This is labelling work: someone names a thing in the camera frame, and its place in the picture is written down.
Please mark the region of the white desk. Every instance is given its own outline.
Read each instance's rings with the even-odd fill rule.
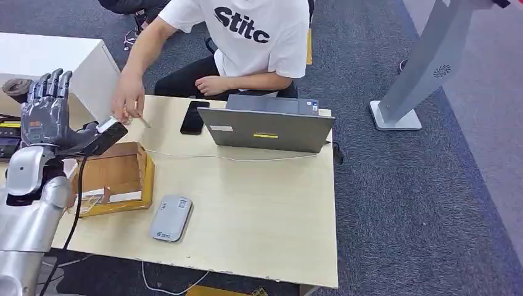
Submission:
[[[70,70],[71,101],[79,99],[98,121],[109,117],[120,71],[101,39],[0,33],[0,44],[0,86],[13,78],[38,80],[57,68]],[[2,91],[0,107],[0,113],[20,113]]]

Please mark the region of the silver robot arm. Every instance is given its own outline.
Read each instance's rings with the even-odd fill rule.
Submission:
[[[16,152],[9,163],[4,205],[7,208],[3,209],[7,223],[0,236],[0,295],[35,294],[42,258],[51,249],[67,206],[71,185],[65,176],[57,174],[58,168],[45,168],[57,176],[40,186],[48,160],[56,160],[51,151],[43,146],[30,146]],[[10,205],[9,199],[15,196],[39,199],[28,205]]]
[[[114,118],[72,130],[67,104],[72,73],[62,73],[57,69],[33,82],[27,103],[22,104],[23,148],[10,159],[6,199],[0,205],[0,218],[6,221],[0,233],[1,296],[33,296],[36,292],[42,258],[51,249],[72,193],[62,160],[100,155],[127,133]]]

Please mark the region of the gray laptop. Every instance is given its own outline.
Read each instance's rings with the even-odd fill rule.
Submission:
[[[225,109],[198,111],[222,146],[318,153],[334,124],[308,99],[230,95]]]

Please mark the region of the cardboard box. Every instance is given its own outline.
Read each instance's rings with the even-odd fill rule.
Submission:
[[[78,170],[72,180],[73,192],[78,191]],[[82,192],[102,189],[103,198],[87,213],[94,216],[149,208],[152,203],[154,163],[137,142],[115,144],[99,157],[91,157],[83,172]],[[113,201],[111,197],[140,192],[139,199]]]

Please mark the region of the smartphone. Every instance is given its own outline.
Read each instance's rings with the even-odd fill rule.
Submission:
[[[200,117],[200,113],[198,113],[198,107],[209,107],[209,105],[209,102],[192,101],[181,124],[180,133],[201,134],[202,128],[204,128],[204,121]]]

